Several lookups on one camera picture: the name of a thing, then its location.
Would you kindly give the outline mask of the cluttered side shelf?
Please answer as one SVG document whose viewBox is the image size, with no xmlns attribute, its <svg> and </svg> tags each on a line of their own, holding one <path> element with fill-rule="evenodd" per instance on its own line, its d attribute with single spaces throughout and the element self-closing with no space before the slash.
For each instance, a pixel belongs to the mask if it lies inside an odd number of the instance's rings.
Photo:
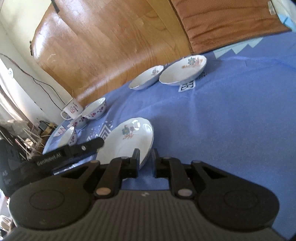
<svg viewBox="0 0 296 241">
<path fill-rule="evenodd" d="M 54 123 L 40 121 L 42 123 L 45 124 L 45 130 L 23 120 L 1 120 L 1 138 L 15 146 L 22 159 L 31 161 L 34 157 L 41 156 L 47 140 L 57 127 Z"/>
</svg>

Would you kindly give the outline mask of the blue patterned tablecloth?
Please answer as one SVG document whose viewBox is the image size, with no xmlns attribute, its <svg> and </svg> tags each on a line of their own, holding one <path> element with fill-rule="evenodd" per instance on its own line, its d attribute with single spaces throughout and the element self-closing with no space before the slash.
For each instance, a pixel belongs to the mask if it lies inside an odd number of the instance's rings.
<svg viewBox="0 0 296 241">
<path fill-rule="evenodd" d="M 265 186 L 280 201 L 273 228 L 295 234 L 295 33 L 264 37 L 235 52 L 206 54 L 201 76 L 183 91 L 156 83 L 108 93 L 107 111 L 78 133 L 106 137 L 130 118 L 154 128 L 161 156 L 200 160 Z"/>
</svg>

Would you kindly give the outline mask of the white enamel mug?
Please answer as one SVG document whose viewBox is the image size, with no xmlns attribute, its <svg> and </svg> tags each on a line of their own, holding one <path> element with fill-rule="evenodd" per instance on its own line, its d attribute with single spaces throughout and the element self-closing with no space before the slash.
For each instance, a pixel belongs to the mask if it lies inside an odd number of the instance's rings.
<svg viewBox="0 0 296 241">
<path fill-rule="evenodd" d="M 83 109 L 83 106 L 73 97 L 62 109 L 61 117 L 67 121 L 73 120 L 82 113 Z"/>
</svg>

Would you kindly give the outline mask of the floral plate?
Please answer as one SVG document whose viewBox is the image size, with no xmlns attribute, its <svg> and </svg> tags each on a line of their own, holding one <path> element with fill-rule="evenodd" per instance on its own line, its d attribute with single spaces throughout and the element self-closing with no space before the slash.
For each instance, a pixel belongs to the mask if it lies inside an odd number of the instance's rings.
<svg viewBox="0 0 296 241">
<path fill-rule="evenodd" d="M 132 90 L 143 90 L 152 86 L 159 80 L 159 76 L 163 70 L 163 65 L 153 66 L 145 70 L 130 82 L 128 88 Z"/>
<path fill-rule="evenodd" d="M 207 64 L 204 55 L 183 58 L 168 66 L 159 76 L 159 82 L 168 86 L 179 86 L 195 80 L 201 75 Z"/>
<path fill-rule="evenodd" d="M 131 118 L 119 124 L 104 140 L 96 159 L 109 164 L 114 158 L 131 157 L 134 149 L 140 150 L 139 167 L 146 163 L 154 142 L 154 128 L 145 118 Z"/>
</svg>

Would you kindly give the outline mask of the red floral bowl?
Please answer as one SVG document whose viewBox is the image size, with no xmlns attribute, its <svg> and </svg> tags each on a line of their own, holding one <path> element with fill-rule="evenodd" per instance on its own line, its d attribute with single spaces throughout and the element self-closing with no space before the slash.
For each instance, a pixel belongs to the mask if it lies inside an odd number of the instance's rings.
<svg viewBox="0 0 296 241">
<path fill-rule="evenodd" d="M 68 128 L 74 127 L 76 130 L 80 130 L 87 125 L 88 119 L 83 117 L 82 114 L 79 114 L 75 119 L 70 121 L 67 125 Z"/>
<path fill-rule="evenodd" d="M 87 118 L 88 120 L 99 119 L 105 113 L 106 107 L 106 98 L 102 97 L 100 99 L 97 99 L 93 103 L 89 104 L 82 112 L 82 116 L 84 118 Z"/>
<path fill-rule="evenodd" d="M 69 129 L 67 129 L 67 131 L 62 135 L 58 147 L 62 147 L 62 146 L 72 146 L 75 145 L 77 143 L 77 132 L 75 130 L 75 128 L 72 126 Z"/>
</svg>

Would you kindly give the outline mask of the floral plate back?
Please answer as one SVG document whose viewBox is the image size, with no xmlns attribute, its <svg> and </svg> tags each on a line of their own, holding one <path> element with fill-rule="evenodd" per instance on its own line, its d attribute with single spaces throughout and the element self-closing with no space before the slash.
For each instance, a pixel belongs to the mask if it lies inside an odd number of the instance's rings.
<svg viewBox="0 0 296 241">
<path fill-rule="evenodd" d="M 152 86 L 159 80 L 159 76 L 163 70 L 163 65 L 153 66 L 145 70 L 130 82 L 128 88 L 132 90 L 143 90 Z"/>
</svg>

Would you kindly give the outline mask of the brown seat cushion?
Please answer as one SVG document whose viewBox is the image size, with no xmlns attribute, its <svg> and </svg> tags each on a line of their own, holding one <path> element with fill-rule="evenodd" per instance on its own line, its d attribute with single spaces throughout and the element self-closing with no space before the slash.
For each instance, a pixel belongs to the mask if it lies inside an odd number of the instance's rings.
<svg viewBox="0 0 296 241">
<path fill-rule="evenodd" d="M 201 54 L 240 41 L 289 32 L 271 1 L 171 1 L 190 44 Z"/>
</svg>

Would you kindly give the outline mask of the wooden laminate board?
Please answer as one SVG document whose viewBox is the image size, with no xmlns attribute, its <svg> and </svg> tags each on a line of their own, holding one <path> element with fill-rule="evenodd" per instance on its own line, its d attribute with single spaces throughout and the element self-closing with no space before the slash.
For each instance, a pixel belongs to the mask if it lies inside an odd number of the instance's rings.
<svg viewBox="0 0 296 241">
<path fill-rule="evenodd" d="M 52 1 L 31 46 L 82 105 L 191 51 L 170 1 Z"/>
</svg>

